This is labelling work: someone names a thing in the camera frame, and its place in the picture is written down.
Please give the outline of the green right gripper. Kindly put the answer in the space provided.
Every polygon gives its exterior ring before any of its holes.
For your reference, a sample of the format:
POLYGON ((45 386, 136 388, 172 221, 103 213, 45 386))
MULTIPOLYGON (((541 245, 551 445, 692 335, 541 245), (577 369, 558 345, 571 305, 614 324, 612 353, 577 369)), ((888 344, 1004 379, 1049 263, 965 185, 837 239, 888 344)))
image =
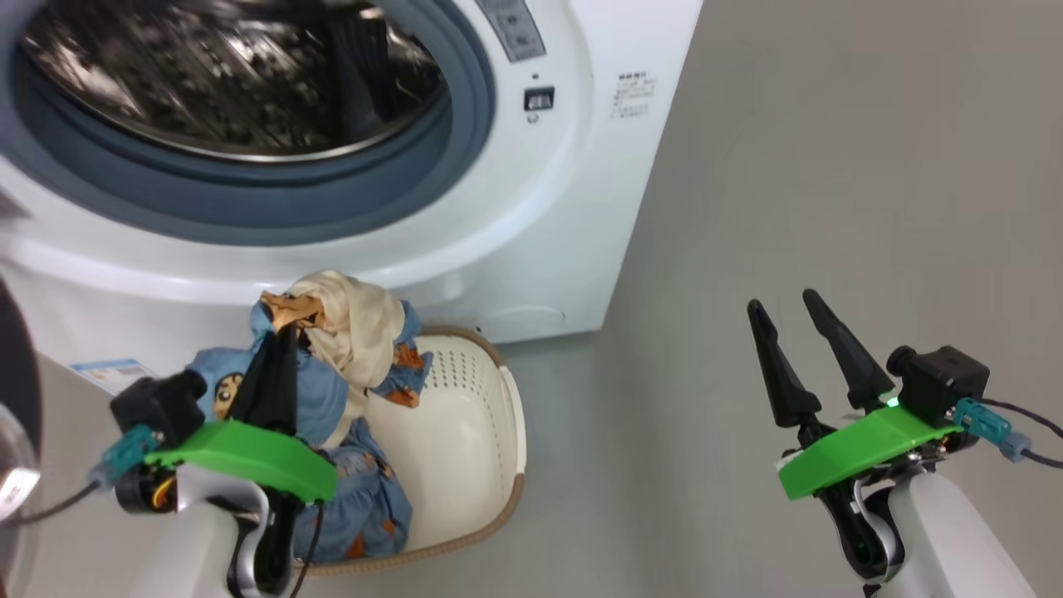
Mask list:
POLYGON ((834 353, 836 363, 848 386, 851 408, 868 415, 836 432, 831 425, 821 423, 817 417, 821 401, 805 389, 786 358, 778 343, 778 330, 766 309, 758 298, 748 302, 747 317, 774 423, 782 429, 796 429, 798 443, 807 447, 794 457, 784 458, 777 469, 787 499, 800 500, 922 445, 962 431, 950 423, 935 428, 902 406, 885 406, 882 397, 894 390, 894 382, 884 368, 836 317, 816 289, 805 289, 802 301, 817 334, 834 353))

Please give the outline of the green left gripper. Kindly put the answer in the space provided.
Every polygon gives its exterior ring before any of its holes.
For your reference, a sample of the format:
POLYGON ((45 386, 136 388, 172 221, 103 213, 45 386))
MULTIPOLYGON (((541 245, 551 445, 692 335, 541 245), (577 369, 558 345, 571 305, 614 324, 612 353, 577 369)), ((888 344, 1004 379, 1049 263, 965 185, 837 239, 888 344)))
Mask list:
POLYGON ((179 475, 222 474, 298 503, 330 501, 337 474, 297 429, 297 326, 270 331, 244 374, 229 418, 203 424, 181 447, 157 447, 137 425, 115 445, 115 496, 129 513, 178 511, 179 475))

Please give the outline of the cream cloth garment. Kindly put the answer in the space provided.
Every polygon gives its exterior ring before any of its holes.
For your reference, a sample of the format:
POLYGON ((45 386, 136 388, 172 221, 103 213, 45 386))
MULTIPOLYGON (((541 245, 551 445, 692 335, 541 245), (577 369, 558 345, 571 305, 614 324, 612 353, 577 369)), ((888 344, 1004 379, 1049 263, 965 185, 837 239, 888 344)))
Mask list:
POLYGON ((382 385, 394 364, 394 343, 406 322, 401 298, 337 270, 320 270, 282 294, 261 292, 261 305, 276 328, 296 323, 309 353, 341 378, 340 415, 326 421, 325 438, 309 440, 315 448, 339 447, 364 415, 365 394, 382 385))

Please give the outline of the blue patterned garment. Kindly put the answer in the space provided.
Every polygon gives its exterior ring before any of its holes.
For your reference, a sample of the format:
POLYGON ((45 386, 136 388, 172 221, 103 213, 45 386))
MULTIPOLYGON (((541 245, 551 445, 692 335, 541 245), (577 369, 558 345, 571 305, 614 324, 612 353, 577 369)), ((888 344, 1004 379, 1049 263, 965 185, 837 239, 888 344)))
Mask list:
MULTIPOLYGON (((252 310, 250 326, 254 336, 250 348, 199 351, 189 364, 208 386, 198 398, 198 407, 210 423, 227 417, 261 338, 274 328, 261 302, 252 310)), ((301 338, 297 351, 297 435, 305 442, 325 438, 324 424, 340 415, 340 385, 341 378, 317 360, 309 353, 307 338, 301 338)), ((322 515, 307 510, 297 518, 297 559, 322 564, 402 552, 409 540, 414 506, 372 438, 367 420, 362 415, 356 418, 339 447, 316 449, 326 451, 336 467, 336 495, 324 505, 322 515)))

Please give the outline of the black glass washing machine door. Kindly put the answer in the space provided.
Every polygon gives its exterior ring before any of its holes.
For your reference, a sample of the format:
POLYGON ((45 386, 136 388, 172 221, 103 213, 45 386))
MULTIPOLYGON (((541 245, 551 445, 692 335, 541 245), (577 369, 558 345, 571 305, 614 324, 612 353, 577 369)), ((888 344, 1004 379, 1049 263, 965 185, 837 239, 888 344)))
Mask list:
POLYGON ((43 397, 22 310, 0 279, 0 598, 24 583, 22 526, 41 481, 43 397))

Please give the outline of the cream perforated laundry basket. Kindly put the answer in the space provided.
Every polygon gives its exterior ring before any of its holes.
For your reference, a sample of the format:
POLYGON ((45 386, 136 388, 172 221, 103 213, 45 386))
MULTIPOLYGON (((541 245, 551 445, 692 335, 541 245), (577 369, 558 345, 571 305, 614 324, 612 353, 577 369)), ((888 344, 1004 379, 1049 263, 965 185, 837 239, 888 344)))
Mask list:
POLYGON ((414 408, 367 397, 364 417, 414 507, 402 552, 314 564, 352 576, 414 564, 489 539, 512 517, 527 469, 527 426, 501 353, 459 326, 428 326, 415 347, 429 374, 414 408))

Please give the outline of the grey rubber door gasket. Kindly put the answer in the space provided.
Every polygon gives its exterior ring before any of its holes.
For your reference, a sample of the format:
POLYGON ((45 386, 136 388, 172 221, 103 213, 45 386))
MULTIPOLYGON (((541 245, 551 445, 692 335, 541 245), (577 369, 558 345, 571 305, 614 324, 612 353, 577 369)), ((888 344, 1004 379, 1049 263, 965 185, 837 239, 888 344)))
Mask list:
POLYGON ((448 97, 378 146, 311 163, 236 163, 111 129, 53 86, 20 37, 46 0, 0 0, 0 155, 114 223, 223 246, 296 246, 379 230, 428 208, 478 161, 495 115, 497 35, 476 0, 379 0, 426 46, 448 97))

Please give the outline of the white front-load washing machine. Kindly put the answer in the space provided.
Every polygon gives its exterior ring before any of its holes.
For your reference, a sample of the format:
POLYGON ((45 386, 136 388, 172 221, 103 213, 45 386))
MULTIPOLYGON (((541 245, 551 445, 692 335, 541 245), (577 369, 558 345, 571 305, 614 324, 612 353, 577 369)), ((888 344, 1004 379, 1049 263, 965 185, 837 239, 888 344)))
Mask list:
POLYGON ((546 56, 490 50, 495 115, 478 161, 390 226, 296 246, 223 246, 88 213, 0 155, 0 278, 58 364, 136 359, 157 374, 244 347, 261 292, 319 270, 390 289, 431 325, 494 343, 593 331, 614 294, 705 0, 527 0, 546 56), (551 306, 538 331, 479 329, 551 306))

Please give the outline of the steel washing machine drum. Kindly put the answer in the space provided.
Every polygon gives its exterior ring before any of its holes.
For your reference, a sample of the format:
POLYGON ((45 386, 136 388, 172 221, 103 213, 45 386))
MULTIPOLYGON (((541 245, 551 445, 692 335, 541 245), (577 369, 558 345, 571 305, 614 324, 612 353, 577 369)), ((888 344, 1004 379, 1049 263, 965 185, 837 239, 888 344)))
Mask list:
POLYGON ((448 97, 379 0, 46 0, 20 44, 111 129, 236 163, 356 153, 448 97))

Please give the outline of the blue energy label sticker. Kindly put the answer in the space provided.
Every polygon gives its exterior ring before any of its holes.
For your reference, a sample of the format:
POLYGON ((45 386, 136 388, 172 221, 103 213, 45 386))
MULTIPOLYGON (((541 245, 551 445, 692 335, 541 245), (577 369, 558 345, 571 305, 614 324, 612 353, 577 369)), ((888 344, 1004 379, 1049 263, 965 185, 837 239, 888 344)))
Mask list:
POLYGON ((120 394, 137 380, 155 378, 156 374, 136 359, 100 360, 69 364, 69 370, 81 378, 98 386, 109 396, 120 394))

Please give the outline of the round drain filter cover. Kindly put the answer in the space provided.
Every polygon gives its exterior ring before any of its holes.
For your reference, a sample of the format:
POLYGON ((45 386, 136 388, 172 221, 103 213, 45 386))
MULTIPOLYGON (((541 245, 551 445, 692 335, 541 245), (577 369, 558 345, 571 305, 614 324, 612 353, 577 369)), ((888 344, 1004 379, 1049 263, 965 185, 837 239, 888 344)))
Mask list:
POLYGON ((561 326, 566 322, 563 311, 551 306, 525 304, 491 311, 479 323, 479 329, 492 334, 514 331, 538 331, 561 326))

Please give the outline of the grey control panel strip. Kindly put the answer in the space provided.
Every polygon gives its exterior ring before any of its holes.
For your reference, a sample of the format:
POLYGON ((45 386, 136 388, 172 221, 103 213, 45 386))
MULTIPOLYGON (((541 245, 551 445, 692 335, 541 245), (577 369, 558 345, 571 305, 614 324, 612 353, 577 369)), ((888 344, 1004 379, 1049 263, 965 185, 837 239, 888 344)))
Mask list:
POLYGON ((476 0, 510 63, 546 56, 546 45, 527 0, 476 0))

